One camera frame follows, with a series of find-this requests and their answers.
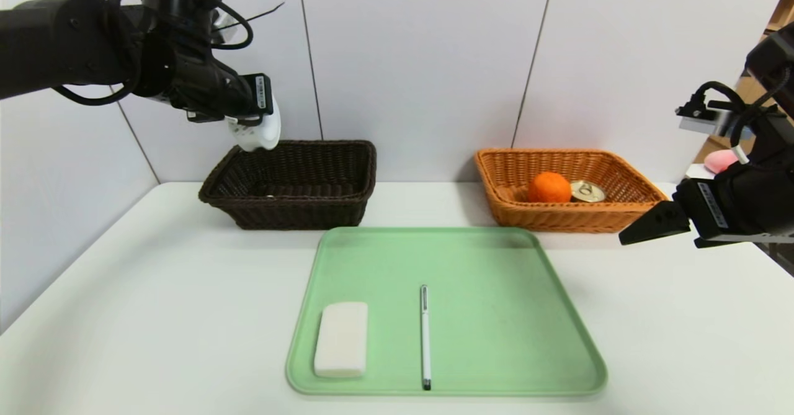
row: green tray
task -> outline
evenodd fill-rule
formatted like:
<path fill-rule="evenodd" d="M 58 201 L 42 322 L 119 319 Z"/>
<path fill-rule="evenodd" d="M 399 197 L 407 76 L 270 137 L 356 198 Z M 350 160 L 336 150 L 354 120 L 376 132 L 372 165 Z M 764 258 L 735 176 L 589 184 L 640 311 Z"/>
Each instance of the green tray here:
<path fill-rule="evenodd" d="M 433 390 L 422 390 L 419 287 Z M 367 370 L 318 378 L 321 312 L 369 305 Z M 287 380 L 307 395 L 589 395 L 607 368 L 536 237 L 517 228 L 337 228 L 323 236 Z"/>

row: orange wicker basket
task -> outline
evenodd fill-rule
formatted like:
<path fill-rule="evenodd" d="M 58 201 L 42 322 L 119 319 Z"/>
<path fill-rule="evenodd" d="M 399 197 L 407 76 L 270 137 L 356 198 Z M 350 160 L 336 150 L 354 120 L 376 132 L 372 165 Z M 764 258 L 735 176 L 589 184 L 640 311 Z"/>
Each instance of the orange wicker basket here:
<path fill-rule="evenodd" d="M 617 232 L 666 200 L 617 155 L 597 149 L 482 149 L 475 156 L 491 212 L 502 226 L 532 231 Z M 530 203 L 527 188 L 540 172 L 598 184 L 601 203 Z"/>

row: tin can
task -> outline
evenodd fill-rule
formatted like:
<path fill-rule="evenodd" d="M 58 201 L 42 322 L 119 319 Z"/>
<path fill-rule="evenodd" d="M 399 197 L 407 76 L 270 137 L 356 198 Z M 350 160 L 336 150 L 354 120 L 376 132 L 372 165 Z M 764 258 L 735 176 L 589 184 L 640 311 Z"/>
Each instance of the tin can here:
<path fill-rule="evenodd" d="M 573 202 L 601 203 L 607 199 L 607 194 L 598 185 L 590 181 L 573 181 L 571 183 Z"/>

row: white game controller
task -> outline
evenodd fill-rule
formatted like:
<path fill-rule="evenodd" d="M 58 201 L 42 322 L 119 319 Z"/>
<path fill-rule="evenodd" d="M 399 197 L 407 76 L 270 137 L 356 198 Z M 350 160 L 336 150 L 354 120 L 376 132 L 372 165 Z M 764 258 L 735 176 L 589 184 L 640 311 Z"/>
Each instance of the white game controller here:
<path fill-rule="evenodd" d="M 229 132 L 232 133 L 241 149 L 251 152 L 258 148 L 274 149 L 281 138 L 281 114 L 279 104 L 273 97 L 273 113 L 262 118 L 256 127 L 238 124 L 238 119 L 227 117 Z"/>

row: pen clip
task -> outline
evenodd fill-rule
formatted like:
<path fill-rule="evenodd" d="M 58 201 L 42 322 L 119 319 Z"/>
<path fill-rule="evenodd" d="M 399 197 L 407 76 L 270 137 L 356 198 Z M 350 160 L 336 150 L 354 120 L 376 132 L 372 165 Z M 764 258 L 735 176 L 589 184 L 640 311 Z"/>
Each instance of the pen clip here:
<path fill-rule="evenodd" d="M 420 294 L 422 294 L 422 298 L 421 298 L 422 311 L 427 311 L 427 286 L 426 285 L 422 285 L 422 288 L 420 288 Z"/>

